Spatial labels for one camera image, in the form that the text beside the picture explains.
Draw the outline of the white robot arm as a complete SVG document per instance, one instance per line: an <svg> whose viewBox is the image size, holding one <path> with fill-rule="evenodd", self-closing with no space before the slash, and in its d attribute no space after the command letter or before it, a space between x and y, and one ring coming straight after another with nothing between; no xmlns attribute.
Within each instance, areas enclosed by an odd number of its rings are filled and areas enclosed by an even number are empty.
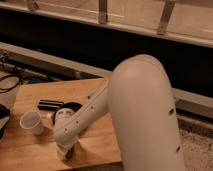
<svg viewBox="0 0 213 171"><path fill-rule="evenodd" d="M185 171L172 88L158 59L142 54L124 60L77 112L57 111L56 144L73 147L79 133L106 113L125 171Z"/></svg>

